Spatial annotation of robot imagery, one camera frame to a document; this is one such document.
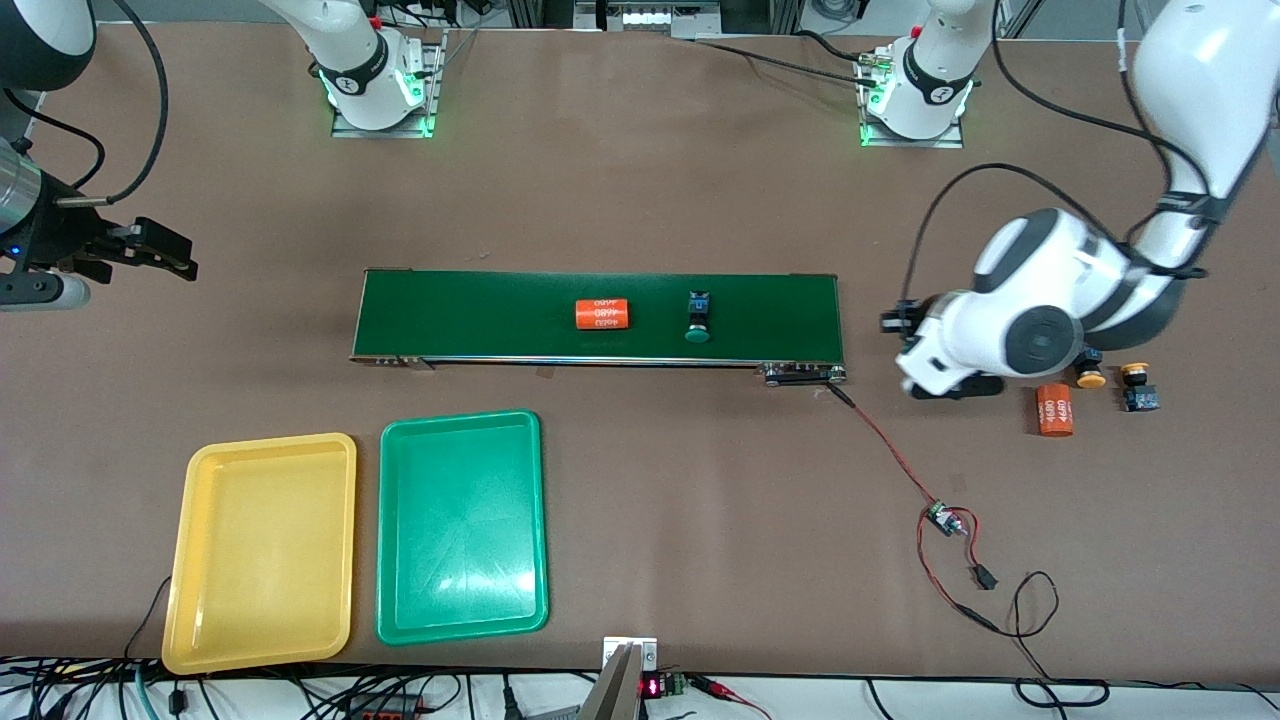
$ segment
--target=brown tabletop surface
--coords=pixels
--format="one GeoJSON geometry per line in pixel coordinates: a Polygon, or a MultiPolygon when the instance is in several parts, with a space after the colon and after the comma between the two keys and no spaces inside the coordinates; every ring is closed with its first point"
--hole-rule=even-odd
{"type": "MultiPolygon", "coordinates": [[[[836,273],[847,392],[924,482],[983,520],[929,530],[938,575],[1004,621],[1018,580],[1052,574],[1061,610],[1030,644],[1057,676],[1280,680],[1280,190],[1245,183],[1171,329],[1107,356],[1144,360],[1165,407],[1074,393],[1076,434],[1033,428],[1030,387],[919,402],[878,334],[916,224],[963,168],[1021,163],[1112,228],[1152,206],[1158,165],[1133,138],[1016,95],[984,63],[963,151],[861,149],[847,85],[753,68],[646,33],[481,32],[451,65],[430,141],[328,137],[320,88],[285,26],[152,26],[172,83],[151,179],[116,222],[195,241],[200,279],[119,269],[74,313],[0,315],[0,652],[118,655],[170,571],[187,460],[224,441],[342,432],[360,447],[353,632],[337,660],[598,666],[600,638],[655,635],[707,671],[1025,675],[1009,641],[948,609],[915,557],[920,496],[829,393],[750,372],[358,366],[367,266],[836,273]],[[511,638],[389,648],[374,634],[378,438],[401,418],[529,407],[544,429],[550,621],[511,638]]],[[[762,53],[842,72],[810,41],[762,53]]],[[[846,40],[849,49],[858,40],[846,40]]],[[[1048,97],[1128,120],[1115,50],[1010,44],[1048,97]]],[[[155,120],[128,26],[47,111],[110,156],[122,187],[155,120]]],[[[33,155],[90,161],[41,127],[33,155]]],[[[968,283],[987,238],[1053,200],[979,174],[936,218],[915,292],[968,283]]],[[[1032,593],[1033,612],[1048,603],[1032,593]]],[[[159,652],[157,618],[137,646],[159,652]]]]}

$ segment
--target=orange cylinder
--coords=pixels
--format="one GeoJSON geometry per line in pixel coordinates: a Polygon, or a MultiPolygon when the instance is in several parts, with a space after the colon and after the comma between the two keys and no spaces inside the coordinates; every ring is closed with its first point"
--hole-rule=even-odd
{"type": "Polygon", "coordinates": [[[579,300],[573,319],[580,331],[621,331],[631,327],[631,311],[625,297],[579,300]]]}
{"type": "Polygon", "coordinates": [[[1065,383],[1036,388],[1036,414],[1039,415],[1041,434],[1044,437],[1069,437],[1075,433],[1071,388],[1065,383]]]}

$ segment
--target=yellow tray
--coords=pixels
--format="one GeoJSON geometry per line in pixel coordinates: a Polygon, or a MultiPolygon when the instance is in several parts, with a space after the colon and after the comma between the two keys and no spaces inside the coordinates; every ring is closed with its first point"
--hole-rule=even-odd
{"type": "Polygon", "coordinates": [[[211,673],[334,656],[351,633],[356,445],[210,445],[187,466],[164,664],[211,673]]]}

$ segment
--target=plastic tray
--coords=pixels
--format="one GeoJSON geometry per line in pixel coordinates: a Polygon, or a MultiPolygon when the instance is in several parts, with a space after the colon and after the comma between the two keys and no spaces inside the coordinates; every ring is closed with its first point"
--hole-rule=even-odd
{"type": "Polygon", "coordinates": [[[351,632],[356,446],[210,445],[187,466],[164,630],[179,674],[332,657],[351,632]]]}
{"type": "Polygon", "coordinates": [[[383,432],[378,637],[401,646],[547,624],[541,433],[527,410],[383,432]]]}

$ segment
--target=yellow cap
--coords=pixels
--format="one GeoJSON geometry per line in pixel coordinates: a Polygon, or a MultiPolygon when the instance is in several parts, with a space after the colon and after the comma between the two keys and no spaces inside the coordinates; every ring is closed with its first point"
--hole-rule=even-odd
{"type": "Polygon", "coordinates": [[[1092,370],[1082,373],[1080,377],[1076,378],[1075,384],[1088,389],[1097,389],[1100,387],[1106,387],[1107,379],[1102,377],[1102,373],[1092,370]]]}

